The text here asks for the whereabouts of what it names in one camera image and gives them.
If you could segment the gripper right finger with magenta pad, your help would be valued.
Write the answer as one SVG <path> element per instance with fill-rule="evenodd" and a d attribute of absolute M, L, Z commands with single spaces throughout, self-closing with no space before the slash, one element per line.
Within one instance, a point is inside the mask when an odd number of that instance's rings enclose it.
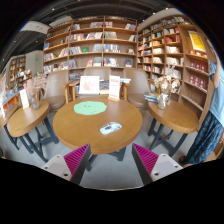
<path fill-rule="evenodd" d="M 132 144 L 132 155 L 144 185 L 182 169 L 169 155 L 158 155 L 135 143 Z"/>

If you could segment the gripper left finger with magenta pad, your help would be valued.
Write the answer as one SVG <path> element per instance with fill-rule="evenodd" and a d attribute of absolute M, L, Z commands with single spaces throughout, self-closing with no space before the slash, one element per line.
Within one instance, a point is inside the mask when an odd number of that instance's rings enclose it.
<path fill-rule="evenodd" d="M 87 167 L 90 154 L 90 145 L 86 144 L 64 156 L 54 156 L 42 169 L 79 185 L 84 170 Z"/>

